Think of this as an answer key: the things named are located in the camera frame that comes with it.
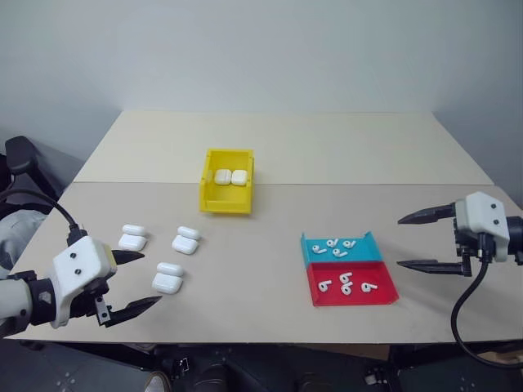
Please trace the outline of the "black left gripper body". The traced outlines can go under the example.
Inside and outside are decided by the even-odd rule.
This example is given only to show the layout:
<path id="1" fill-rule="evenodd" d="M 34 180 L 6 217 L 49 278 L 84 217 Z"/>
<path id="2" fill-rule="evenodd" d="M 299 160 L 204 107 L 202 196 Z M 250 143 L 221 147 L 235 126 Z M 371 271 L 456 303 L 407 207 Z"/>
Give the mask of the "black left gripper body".
<path id="1" fill-rule="evenodd" d="M 95 278 L 72 300 L 69 308 L 69 317 L 81 318 L 95 315 L 100 325 L 112 325 L 111 311 L 105 304 L 103 295 L 109 291 L 106 278 Z"/>

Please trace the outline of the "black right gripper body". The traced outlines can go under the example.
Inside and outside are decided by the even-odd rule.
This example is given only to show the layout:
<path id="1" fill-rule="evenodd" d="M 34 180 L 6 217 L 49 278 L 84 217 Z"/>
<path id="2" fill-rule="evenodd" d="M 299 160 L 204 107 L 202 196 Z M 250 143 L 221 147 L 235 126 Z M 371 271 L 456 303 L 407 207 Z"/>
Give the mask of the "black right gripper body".
<path id="1" fill-rule="evenodd" d="M 459 228 L 458 220 L 453 219 L 454 238 L 457 256 L 461 261 L 461 275 L 472 276 L 471 258 L 475 257 L 480 262 L 490 263 L 496 256 L 494 236 L 488 233 L 475 234 L 469 229 Z"/>

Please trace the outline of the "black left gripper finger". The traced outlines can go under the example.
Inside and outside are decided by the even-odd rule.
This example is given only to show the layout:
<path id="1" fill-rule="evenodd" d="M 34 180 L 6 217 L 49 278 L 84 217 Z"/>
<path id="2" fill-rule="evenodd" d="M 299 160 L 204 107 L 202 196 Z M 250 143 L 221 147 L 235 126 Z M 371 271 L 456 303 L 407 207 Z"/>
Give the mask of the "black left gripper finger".
<path id="1" fill-rule="evenodd" d="M 143 253 L 137 251 L 112 250 L 111 252 L 116 265 L 124 265 L 145 257 Z"/>
<path id="2" fill-rule="evenodd" d="M 105 322 L 106 327 L 113 327 L 120 323 L 138 317 L 162 299 L 161 296 L 150 296 L 137 301 L 130 302 L 125 308 L 117 311 L 109 311 L 110 319 Z"/>

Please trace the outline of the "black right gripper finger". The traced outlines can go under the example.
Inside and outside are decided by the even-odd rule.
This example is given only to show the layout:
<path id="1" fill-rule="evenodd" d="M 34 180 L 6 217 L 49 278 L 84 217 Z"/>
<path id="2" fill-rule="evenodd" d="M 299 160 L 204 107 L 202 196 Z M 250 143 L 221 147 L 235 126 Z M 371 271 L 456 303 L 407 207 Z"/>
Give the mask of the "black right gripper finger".
<path id="1" fill-rule="evenodd" d="M 421 209 L 400 218 L 397 223 L 399 225 L 425 225 L 452 217 L 455 217 L 455 203 Z"/>
<path id="2" fill-rule="evenodd" d="M 468 264 L 439 262 L 437 260 L 397 261 L 397 265 L 426 274 L 448 274 L 468 276 Z"/>

